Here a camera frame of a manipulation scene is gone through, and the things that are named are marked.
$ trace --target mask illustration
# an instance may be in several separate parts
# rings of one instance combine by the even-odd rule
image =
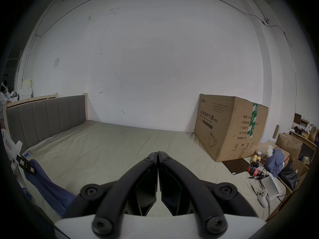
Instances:
[[[213,136],[213,133],[211,132],[208,138],[208,145],[209,147],[213,147],[216,144],[217,144],[217,140],[215,140],[215,137]]]

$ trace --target upholstered headboard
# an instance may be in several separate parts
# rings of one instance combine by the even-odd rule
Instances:
[[[82,124],[87,119],[86,95],[26,102],[5,109],[8,130],[21,153],[40,141]]]

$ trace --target white controller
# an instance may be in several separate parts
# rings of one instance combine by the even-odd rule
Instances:
[[[266,200],[266,195],[267,195],[267,189],[263,189],[261,190],[258,195],[257,195],[257,198],[258,198],[258,201],[261,203],[261,205],[266,208],[268,206],[268,202]]]

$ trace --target clothing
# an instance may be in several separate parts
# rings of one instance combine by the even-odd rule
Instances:
[[[280,149],[274,149],[273,154],[267,159],[265,163],[265,169],[270,172],[275,178],[277,178],[280,171],[284,168],[283,162],[285,156]]]
[[[3,119],[3,106],[5,105],[5,103],[7,102],[7,98],[6,96],[0,92],[0,119]]]
[[[37,173],[33,175],[24,170],[26,179],[38,189],[53,210],[62,217],[66,208],[74,200],[75,195],[54,184],[36,160],[31,159],[29,164],[32,168],[35,168]]]

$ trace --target beige bed sheet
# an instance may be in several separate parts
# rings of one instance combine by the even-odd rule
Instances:
[[[32,154],[28,159],[37,160],[52,182],[75,195],[86,184],[104,184],[118,180],[151,152],[165,151],[201,180],[234,184],[262,220],[266,220],[280,203],[280,200],[275,198],[268,208],[263,208],[250,187],[252,184],[256,191],[260,191],[259,182],[247,179],[247,172],[232,175],[222,162],[214,162],[193,133],[87,120],[81,125],[47,138],[28,150]],[[33,185],[26,183],[40,207],[48,217],[56,221],[57,215],[54,210]],[[284,195],[285,187],[279,180],[277,183]],[[171,216],[160,200],[160,191],[157,192],[157,202],[148,216]]]

